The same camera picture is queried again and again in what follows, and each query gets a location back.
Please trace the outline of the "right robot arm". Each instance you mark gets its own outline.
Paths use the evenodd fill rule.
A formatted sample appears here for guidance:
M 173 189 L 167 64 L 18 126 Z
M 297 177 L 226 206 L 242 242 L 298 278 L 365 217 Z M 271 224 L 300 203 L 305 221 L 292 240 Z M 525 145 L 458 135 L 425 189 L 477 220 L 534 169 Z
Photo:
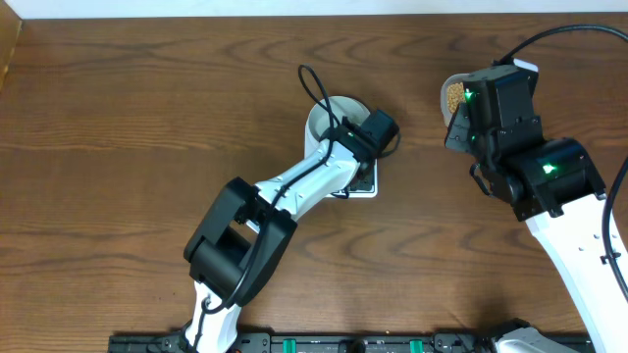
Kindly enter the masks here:
M 598 352 L 627 349 L 627 248 L 585 147 L 546 139 L 533 96 L 539 72 L 514 62 L 449 77 L 445 147 L 469 154 L 481 191 L 509 205 L 558 270 Z

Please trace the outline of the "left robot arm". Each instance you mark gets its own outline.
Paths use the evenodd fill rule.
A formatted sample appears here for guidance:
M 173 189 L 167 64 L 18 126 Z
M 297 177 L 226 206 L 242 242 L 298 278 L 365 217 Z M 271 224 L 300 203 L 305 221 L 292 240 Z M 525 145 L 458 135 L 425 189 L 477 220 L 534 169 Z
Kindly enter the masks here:
M 274 274 L 298 220 L 326 196 L 344 197 L 398 133 L 381 110 L 359 125 L 343 120 L 281 175 L 255 184 L 236 177 L 222 188 L 183 251 L 196 292 L 185 351 L 225 352 L 235 343 L 242 307 Z

